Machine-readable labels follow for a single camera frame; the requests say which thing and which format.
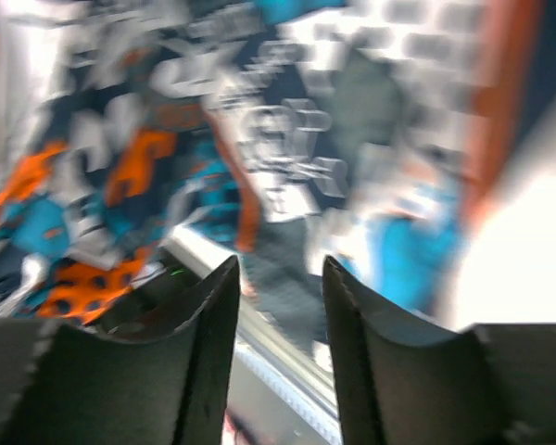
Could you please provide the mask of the colourful patterned shorts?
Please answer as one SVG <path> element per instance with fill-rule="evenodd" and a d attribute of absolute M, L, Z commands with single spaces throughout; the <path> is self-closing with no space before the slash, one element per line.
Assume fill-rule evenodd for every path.
<path fill-rule="evenodd" d="M 332 256 L 431 315 L 556 94 L 556 1 L 0 1 L 0 316 L 93 324 L 178 226 L 324 339 Z"/>

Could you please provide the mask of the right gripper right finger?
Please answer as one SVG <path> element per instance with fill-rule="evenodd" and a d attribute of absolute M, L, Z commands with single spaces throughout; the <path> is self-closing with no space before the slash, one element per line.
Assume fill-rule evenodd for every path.
<path fill-rule="evenodd" d="M 332 257 L 322 294 L 346 444 L 556 444 L 556 324 L 455 333 Z"/>

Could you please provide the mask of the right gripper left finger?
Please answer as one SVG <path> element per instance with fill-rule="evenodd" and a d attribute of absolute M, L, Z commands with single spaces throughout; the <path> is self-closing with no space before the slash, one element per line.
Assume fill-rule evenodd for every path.
<path fill-rule="evenodd" d="M 218 444 L 239 308 L 230 257 L 192 287 L 164 273 L 95 332 L 0 318 L 0 444 Z"/>

